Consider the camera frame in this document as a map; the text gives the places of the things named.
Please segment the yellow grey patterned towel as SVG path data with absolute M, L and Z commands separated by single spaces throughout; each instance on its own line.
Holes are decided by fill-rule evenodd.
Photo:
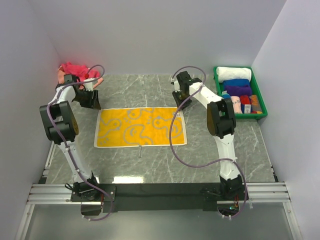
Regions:
M 169 130 L 174 146 L 187 144 L 182 111 L 176 107 L 102 109 L 98 113 L 94 146 L 106 148 L 169 146 Z

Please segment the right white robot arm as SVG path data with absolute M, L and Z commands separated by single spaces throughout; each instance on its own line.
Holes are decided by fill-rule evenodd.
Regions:
M 220 163 L 220 187 L 219 190 L 210 192 L 214 197 L 233 199 L 236 195 L 246 192 L 245 177 L 237 164 L 234 147 L 234 133 L 236 128 L 236 117 L 232 100 L 218 96 L 205 86 L 203 80 L 192 78 L 187 71 L 176 72 L 171 78 L 174 85 L 172 92 L 177 104 L 177 110 L 169 127 L 169 145 L 175 158 L 183 165 L 190 168 L 204 168 L 215 163 Z M 173 149 L 172 131 L 173 123 L 177 114 L 189 106 L 192 98 L 196 99 L 206 109 L 206 126 L 208 132 L 213 136 L 218 150 L 219 159 L 203 165 L 191 165 L 181 160 Z

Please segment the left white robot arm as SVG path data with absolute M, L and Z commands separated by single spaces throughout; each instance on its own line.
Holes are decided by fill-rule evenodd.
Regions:
M 95 201 L 100 197 L 101 189 L 91 170 L 84 165 L 84 158 L 76 137 L 79 126 L 71 108 L 72 102 L 78 102 L 81 107 L 100 110 L 98 91 L 94 89 L 97 78 L 80 78 L 67 74 L 64 82 L 55 88 L 53 99 L 39 108 L 41 120 L 47 138 L 54 142 L 63 152 L 73 175 L 73 185 L 65 187 L 78 197 L 86 197 Z

